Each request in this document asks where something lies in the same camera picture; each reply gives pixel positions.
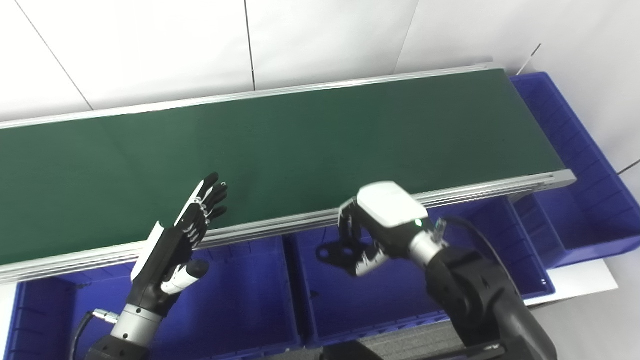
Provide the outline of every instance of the robotic hand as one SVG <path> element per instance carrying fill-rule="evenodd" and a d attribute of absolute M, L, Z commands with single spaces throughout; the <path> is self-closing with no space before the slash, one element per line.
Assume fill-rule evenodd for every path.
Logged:
<path fill-rule="evenodd" d="M 227 185 L 217 182 L 217 173 L 201 181 L 172 227 L 165 229 L 156 223 L 131 272 L 131 292 L 122 314 L 117 316 L 100 309 L 93 312 L 93 316 L 115 323 L 115 326 L 110 335 L 89 349 L 87 360 L 148 358 L 148 347 L 181 291 L 202 278 L 209 269 L 207 262 L 191 260 L 191 255 L 205 236 L 211 220 L 227 210 L 224 206 L 215 207 L 227 197 Z M 84 326 L 86 323 L 81 324 L 79 333 Z M 72 345 L 71 359 L 76 345 L 77 342 Z"/>
<path fill-rule="evenodd" d="M 465 220 L 459 224 L 482 236 Z M 360 226 L 371 234 L 372 245 L 361 241 Z M 442 239 L 443 223 L 434 227 L 426 209 L 397 184 L 360 189 L 340 207 L 339 232 L 339 241 L 316 249 L 318 260 L 354 276 L 368 274 L 390 258 L 410 259 L 425 270 L 427 293 L 449 315 L 467 347 L 438 359 L 557 359 L 554 344 L 502 263 L 448 246 Z"/>

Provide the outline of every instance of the humanoid robotic hand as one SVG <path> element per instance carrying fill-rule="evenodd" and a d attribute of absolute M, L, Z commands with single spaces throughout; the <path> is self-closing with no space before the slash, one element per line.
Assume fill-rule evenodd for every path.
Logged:
<path fill-rule="evenodd" d="M 218 183 L 213 173 L 200 181 L 171 227 L 159 222 L 151 231 L 131 272 L 131 291 L 122 313 L 96 309 L 79 326 L 70 358 L 74 358 L 77 338 L 91 317 L 115 323 L 110 335 L 93 344 L 87 360 L 147 359 L 148 348 L 163 318 L 188 286 L 209 269 L 203 260 L 192 260 L 193 249 L 202 241 L 210 223 L 226 212 L 217 206 L 227 197 L 227 185 Z"/>

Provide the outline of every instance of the blue plastic bin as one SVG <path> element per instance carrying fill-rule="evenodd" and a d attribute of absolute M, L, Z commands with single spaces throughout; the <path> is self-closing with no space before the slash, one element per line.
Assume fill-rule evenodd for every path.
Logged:
<path fill-rule="evenodd" d="M 436 218 L 457 215 L 469 219 L 489 238 L 500 254 L 524 297 L 554 292 L 512 205 L 506 198 L 477 201 L 429 210 Z M 296 254 L 293 273 L 301 294 L 301 313 L 307 347 L 363 338 L 448 319 L 428 297 L 425 275 L 406 260 L 389 261 L 371 274 L 353 278 L 344 270 L 322 264 L 316 247 L 335 241 L 336 227 L 291 235 L 285 241 Z M 484 244 L 474 243 L 464 230 L 451 226 L 445 238 L 452 244 L 478 248 L 488 256 Z"/>
<path fill-rule="evenodd" d="M 547 268 L 605 258 L 640 246 L 640 207 L 544 72 L 512 78 L 577 182 L 516 203 Z"/>
<path fill-rule="evenodd" d="M 151 359 L 253 359 L 301 346 L 280 237 L 200 250 L 194 258 L 208 260 L 209 273 L 180 296 L 162 322 Z M 67 359 L 72 331 L 85 312 L 122 311 L 131 268 L 20 284 L 5 359 Z M 78 359 L 112 328 L 91 321 Z"/>

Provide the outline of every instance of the metal extrusion profile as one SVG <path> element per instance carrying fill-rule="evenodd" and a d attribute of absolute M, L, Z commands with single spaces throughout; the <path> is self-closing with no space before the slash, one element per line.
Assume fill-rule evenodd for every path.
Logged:
<path fill-rule="evenodd" d="M 576 178 L 571 170 L 559 170 L 419 193 L 414 197 L 425 207 L 432 208 L 502 195 L 509 195 L 512 196 L 512 199 L 517 199 L 526 193 L 567 186 L 575 180 Z M 207 233 L 198 249 L 335 225 L 337 224 L 337 216 L 338 209 L 330 209 L 215 229 Z M 135 243 L 3 265 L 0 266 L 0 284 L 29 281 L 104 266 L 130 263 L 138 258 L 143 245 L 144 241 L 137 241 Z"/>
<path fill-rule="evenodd" d="M 47 117 L 37 117 L 33 119 L 10 120 L 10 121 L 0 122 L 0 130 L 11 129 L 13 127 L 50 124 L 53 122 L 94 119 L 99 117 L 110 117 L 110 116 L 128 115 L 128 114 L 136 114 L 136 113 L 148 113 L 152 111 L 185 108 L 187 106 L 214 104 L 217 102 L 254 99 L 258 97 L 268 97 L 268 96 L 276 96 L 276 95 L 297 94 L 300 92 L 347 88 L 352 86 L 388 83 L 390 81 L 422 79 L 422 78 L 430 78 L 433 76 L 463 74 L 466 72 L 475 72 L 475 71 L 492 70 L 492 69 L 504 69 L 504 67 L 496 63 L 481 63 L 477 65 L 454 67 L 450 69 L 429 70 L 429 71 L 422 71 L 422 72 L 411 72 L 408 74 L 377 76 L 374 78 L 336 81 L 333 83 L 290 86 L 287 88 L 257 90 L 252 92 L 241 92 L 241 93 L 228 94 L 228 95 L 197 97 L 195 99 L 156 102 L 153 104 L 124 106 L 121 108 L 113 108 L 113 109 L 105 109 L 105 110 L 83 111 L 79 113 L 53 115 L 53 116 L 47 116 Z"/>

